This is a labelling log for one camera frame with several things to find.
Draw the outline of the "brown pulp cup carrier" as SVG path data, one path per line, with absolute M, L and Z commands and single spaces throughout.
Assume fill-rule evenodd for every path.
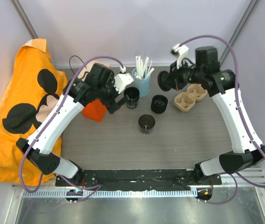
M 208 91 L 200 84 L 191 84 L 186 92 L 181 92 L 174 98 L 174 105 L 182 112 L 190 111 L 196 102 L 203 100 Z

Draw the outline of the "orange paper bag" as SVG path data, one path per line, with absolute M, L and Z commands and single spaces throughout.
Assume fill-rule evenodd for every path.
M 87 72 L 89 72 L 91 70 L 91 68 L 93 67 L 93 65 L 95 63 L 100 63 L 100 62 L 98 60 L 92 60 L 78 74 L 78 78 L 81 79 L 82 81 L 84 81 L 86 76 L 87 76 Z M 107 112 L 106 107 L 97 99 L 97 100 L 89 103 L 82 110 L 81 113 L 84 116 L 84 118 L 94 120 L 96 122 L 101 122 L 103 117 L 105 116 L 106 112 Z

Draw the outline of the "black paper coffee cup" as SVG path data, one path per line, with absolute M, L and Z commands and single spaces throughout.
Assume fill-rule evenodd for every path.
M 155 119 L 153 116 L 149 114 L 141 115 L 138 119 L 138 125 L 140 128 L 140 131 L 143 134 L 148 134 L 152 131 L 153 127 L 155 126 Z

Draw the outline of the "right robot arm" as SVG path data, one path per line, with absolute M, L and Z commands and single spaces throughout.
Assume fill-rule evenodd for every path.
M 196 164 L 194 180 L 205 184 L 211 175 L 233 174 L 265 161 L 265 145 L 246 113 L 234 72 L 220 69 L 218 52 L 213 46 L 197 48 L 196 62 L 190 65 L 184 61 L 187 52 L 186 45 L 177 44 L 172 48 L 177 60 L 170 65 L 169 73 L 159 74 L 158 84 L 166 91 L 200 84 L 218 107 L 232 144 L 232 151 Z

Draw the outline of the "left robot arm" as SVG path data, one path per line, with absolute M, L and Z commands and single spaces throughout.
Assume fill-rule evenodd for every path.
M 85 80 L 76 78 L 65 87 L 45 121 L 27 139 L 18 139 L 17 147 L 44 175 L 55 173 L 64 176 L 70 185 L 78 186 L 82 182 L 80 167 L 52 153 L 57 139 L 74 117 L 97 99 L 110 114 L 119 110 L 129 98 L 124 96 L 118 102 L 115 99 L 133 81 L 129 73 L 115 75 L 110 68 L 95 63 Z

